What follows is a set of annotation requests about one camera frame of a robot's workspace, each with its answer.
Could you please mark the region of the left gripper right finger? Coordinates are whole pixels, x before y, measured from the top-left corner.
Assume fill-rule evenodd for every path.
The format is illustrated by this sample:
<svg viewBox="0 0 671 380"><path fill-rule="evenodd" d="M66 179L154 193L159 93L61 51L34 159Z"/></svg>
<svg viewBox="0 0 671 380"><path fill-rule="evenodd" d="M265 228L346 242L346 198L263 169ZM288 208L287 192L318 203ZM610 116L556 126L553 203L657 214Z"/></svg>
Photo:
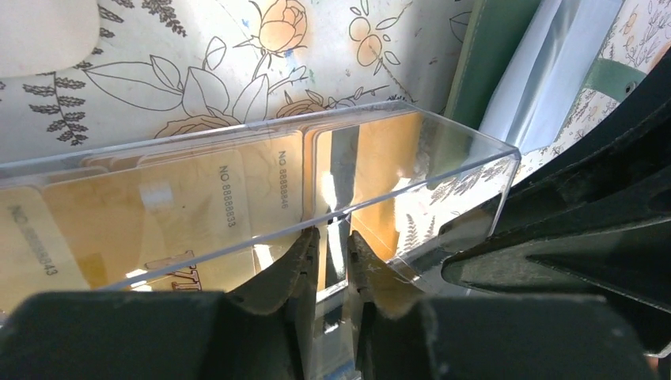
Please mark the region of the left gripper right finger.
<svg viewBox="0 0 671 380"><path fill-rule="evenodd" d="M365 379L642 379L633 329L593 296L422 292L358 232L347 241Z"/></svg>

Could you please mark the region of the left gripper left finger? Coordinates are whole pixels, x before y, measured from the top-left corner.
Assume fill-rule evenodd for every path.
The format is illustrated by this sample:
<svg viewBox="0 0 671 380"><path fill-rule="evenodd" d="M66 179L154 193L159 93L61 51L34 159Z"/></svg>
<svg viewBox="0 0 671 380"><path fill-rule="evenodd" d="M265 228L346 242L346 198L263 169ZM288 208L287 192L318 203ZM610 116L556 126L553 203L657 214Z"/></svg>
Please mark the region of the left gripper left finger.
<svg viewBox="0 0 671 380"><path fill-rule="evenodd" d="M62 291L1 330L4 379L306 379L320 233L229 293Z"/></svg>

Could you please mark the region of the clear plastic card box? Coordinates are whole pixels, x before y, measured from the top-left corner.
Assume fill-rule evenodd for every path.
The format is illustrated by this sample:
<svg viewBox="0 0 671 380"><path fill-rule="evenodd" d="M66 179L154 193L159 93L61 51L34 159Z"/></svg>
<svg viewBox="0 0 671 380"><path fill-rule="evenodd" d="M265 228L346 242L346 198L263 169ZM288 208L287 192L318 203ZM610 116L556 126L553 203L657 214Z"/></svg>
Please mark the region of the clear plastic card box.
<svg viewBox="0 0 671 380"><path fill-rule="evenodd" d="M360 379L356 253L498 221L517 148L400 101L1 166L4 379Z"/></svg>

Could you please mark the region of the green leather card holder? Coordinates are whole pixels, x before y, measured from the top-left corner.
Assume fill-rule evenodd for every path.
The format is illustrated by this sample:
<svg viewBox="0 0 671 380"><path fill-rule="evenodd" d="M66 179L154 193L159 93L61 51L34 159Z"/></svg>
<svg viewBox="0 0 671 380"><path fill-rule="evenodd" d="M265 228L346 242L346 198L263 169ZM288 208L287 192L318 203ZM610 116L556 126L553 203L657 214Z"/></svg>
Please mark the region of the green leather card holder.
<svg viewBox="0 0 671 380"><path fill-rule="evenodd" d="M477 1L445 115L523 154L579 137L670 45L667 1Z"/></svg>

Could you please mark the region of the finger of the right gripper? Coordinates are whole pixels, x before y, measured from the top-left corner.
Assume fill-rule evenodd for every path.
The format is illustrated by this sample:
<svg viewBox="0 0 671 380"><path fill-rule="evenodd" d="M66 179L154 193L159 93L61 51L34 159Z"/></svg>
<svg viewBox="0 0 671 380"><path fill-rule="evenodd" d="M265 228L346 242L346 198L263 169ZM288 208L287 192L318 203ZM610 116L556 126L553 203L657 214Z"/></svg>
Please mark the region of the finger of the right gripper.
<svg viewBox="0 0 671 380"><path fill-rule="evenodd" d="M584 139L521 183L495 233L442 278L500 293L596 287L670 310L670 57Z"/></svg>

